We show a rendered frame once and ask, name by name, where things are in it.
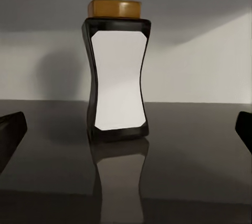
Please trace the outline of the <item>bottle of coffee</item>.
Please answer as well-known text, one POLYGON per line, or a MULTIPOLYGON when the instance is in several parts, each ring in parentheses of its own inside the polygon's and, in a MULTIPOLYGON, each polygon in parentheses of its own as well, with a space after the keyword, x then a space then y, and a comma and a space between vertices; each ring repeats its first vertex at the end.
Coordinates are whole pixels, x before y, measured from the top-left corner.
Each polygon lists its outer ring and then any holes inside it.
POLYGON ((151 21, 141 19, 141 4, 92 0, 82 25, 91 70, 86 122, 91 141, 149 135, 141 90, 141 71, 151 21))

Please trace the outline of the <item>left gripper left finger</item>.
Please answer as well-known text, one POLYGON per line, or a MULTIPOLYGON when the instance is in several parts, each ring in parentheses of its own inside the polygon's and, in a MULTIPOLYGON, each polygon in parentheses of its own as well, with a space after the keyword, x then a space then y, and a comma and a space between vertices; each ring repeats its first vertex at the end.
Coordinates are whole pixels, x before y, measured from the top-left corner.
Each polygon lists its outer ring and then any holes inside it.
POLYGON ((0 117, 0 174, 27 133, 22 111, 0 117))

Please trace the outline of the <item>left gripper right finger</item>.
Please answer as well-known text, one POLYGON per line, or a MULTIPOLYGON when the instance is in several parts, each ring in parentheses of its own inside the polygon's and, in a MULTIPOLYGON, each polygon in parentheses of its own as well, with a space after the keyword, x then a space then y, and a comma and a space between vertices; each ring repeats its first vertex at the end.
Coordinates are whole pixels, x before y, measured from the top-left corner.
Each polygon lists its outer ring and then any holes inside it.
POLYGON ((252 154, 252 113, 241 111, 235 129, 252 154))

